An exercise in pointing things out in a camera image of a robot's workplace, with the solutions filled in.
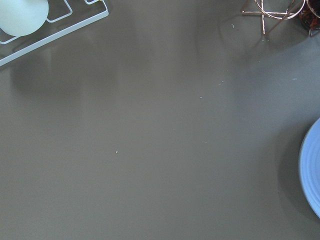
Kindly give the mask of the white cup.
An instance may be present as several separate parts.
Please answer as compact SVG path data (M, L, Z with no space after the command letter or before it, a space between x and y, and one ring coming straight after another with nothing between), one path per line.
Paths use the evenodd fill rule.
M14 37L26 36L37 31L48 14L47 0L2 0L0 29Z

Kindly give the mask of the dark tea bottle front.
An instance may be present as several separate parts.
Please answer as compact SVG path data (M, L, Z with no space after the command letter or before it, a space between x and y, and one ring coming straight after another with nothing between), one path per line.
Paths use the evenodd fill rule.
M299 19L310 30L320 29L320 0L306 0Z

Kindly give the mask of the blue plate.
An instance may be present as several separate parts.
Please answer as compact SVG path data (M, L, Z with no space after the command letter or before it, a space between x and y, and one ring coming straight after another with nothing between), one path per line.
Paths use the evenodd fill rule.
M320 216L320 120L307 131L299 151L299 180L304 196L317 217Z

